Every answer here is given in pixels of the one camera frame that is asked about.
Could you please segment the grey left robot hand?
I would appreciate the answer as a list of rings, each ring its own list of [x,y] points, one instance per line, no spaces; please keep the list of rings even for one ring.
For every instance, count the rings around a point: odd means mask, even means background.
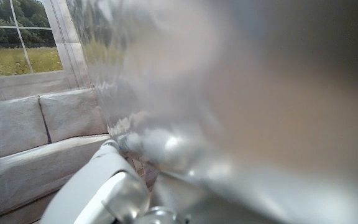
[[[151,129],[106,141],[42,223],[358,223],[358,178],[305,174],[200,136]]]

